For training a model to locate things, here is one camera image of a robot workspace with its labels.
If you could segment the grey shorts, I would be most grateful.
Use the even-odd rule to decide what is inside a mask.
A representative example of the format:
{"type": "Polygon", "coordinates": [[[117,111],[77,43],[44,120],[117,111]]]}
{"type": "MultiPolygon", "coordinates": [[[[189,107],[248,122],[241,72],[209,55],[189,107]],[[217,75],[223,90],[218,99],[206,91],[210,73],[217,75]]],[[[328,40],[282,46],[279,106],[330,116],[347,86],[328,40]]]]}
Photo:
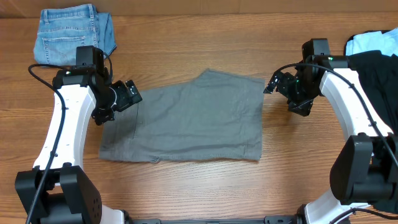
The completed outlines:
{"type": "Polygon", "coordinates": [[[104,124],[99,158],[258,161],[264,85],[261,78],[205,70],[192,81],[142,91],[141,102],[104,124]]]}

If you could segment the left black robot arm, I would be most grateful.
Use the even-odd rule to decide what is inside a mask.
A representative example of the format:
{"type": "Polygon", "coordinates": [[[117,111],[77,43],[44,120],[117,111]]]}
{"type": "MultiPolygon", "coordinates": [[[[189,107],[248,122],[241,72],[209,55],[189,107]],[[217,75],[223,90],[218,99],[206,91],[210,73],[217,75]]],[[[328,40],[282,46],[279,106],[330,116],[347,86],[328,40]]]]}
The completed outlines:
{"type": "Polygon", "coordinates": [[[76,64],[59,66],[52,83],[54,109],[43,148],[33,168],[18,172],[15,189],[27,223],[131,223],[128,212],[102,203],[83,170],[88,123],[115,119],[117,112],[142,101],[134,82],[113,82],[104,61],[109,55],[92,45],[76,49],[76,64]]]}

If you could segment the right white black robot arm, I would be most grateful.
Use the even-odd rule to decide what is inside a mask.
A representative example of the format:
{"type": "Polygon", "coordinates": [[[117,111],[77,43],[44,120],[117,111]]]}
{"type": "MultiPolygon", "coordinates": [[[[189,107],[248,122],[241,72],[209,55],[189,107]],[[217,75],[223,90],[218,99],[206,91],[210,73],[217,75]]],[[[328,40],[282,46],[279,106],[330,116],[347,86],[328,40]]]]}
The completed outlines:
{"type": "Polygon", "coordinates": [[[295,215],[266,223],[348,223],[357,212],[397,219],[397,57],[378,50],[332,55],[326,39],[302,45],[303,59],[272,75],[264,93],[279,92],[289,111],[308,116],[325,97],[345,145],[330,171],[330,188],[295,215]]]}

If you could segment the black garment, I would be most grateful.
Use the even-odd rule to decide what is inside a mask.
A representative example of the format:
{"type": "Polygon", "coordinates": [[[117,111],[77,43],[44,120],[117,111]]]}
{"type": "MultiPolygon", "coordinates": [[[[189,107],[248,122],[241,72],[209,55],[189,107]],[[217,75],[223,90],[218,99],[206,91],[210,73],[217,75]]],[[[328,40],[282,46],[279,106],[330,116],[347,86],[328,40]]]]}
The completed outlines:
{"type": "Polygon", "coordinates": [[[333,194],[344,205],[367,202],[375,209],[397,213],[397,55],[379,50],[347,55],[371,105],[392,133],[381,139],[366,134],[349,137],[330,174],[333,194]]]}

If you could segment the folded blue denim jeans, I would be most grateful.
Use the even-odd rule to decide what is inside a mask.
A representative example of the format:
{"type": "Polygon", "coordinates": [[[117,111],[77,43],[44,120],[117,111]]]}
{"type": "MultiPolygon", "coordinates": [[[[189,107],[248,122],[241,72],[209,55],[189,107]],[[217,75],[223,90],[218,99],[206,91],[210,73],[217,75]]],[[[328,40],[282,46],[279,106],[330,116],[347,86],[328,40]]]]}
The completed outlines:
{"type": "Polygon", "coordinates": [[[108,55],[117,48],[111,14],[93,4],[43,9],[34,46],[37,63],[75,65],[76,48],[92,45],[108,55]]]}

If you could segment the light blue garment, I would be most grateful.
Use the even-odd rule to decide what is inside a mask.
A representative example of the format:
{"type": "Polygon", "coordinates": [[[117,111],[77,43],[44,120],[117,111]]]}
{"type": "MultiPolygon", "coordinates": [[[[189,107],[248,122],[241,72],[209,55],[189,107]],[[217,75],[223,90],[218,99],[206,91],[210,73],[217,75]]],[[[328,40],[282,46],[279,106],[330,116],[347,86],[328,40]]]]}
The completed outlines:
{"type": "Polygon", "coordinates": [[[352,36],[345,45],[345,55],[379,50],[383,55],[397,55],[397,28],[371,31],[352,36]]]}

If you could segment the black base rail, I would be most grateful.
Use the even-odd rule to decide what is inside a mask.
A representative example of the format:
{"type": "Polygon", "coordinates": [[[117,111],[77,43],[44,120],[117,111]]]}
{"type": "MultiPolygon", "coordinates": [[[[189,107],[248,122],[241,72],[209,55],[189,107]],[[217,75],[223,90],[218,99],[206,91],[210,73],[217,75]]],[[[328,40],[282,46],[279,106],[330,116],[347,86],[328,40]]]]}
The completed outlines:
{"type": "Polygon", "coordinates": [[[128,217],[128,224],[302,224],[301,218],[296,215],[273,215],[264,218],[233,218],[233,219],[203,219],[203,220],[160,220],[132,219],[128,217]]]}

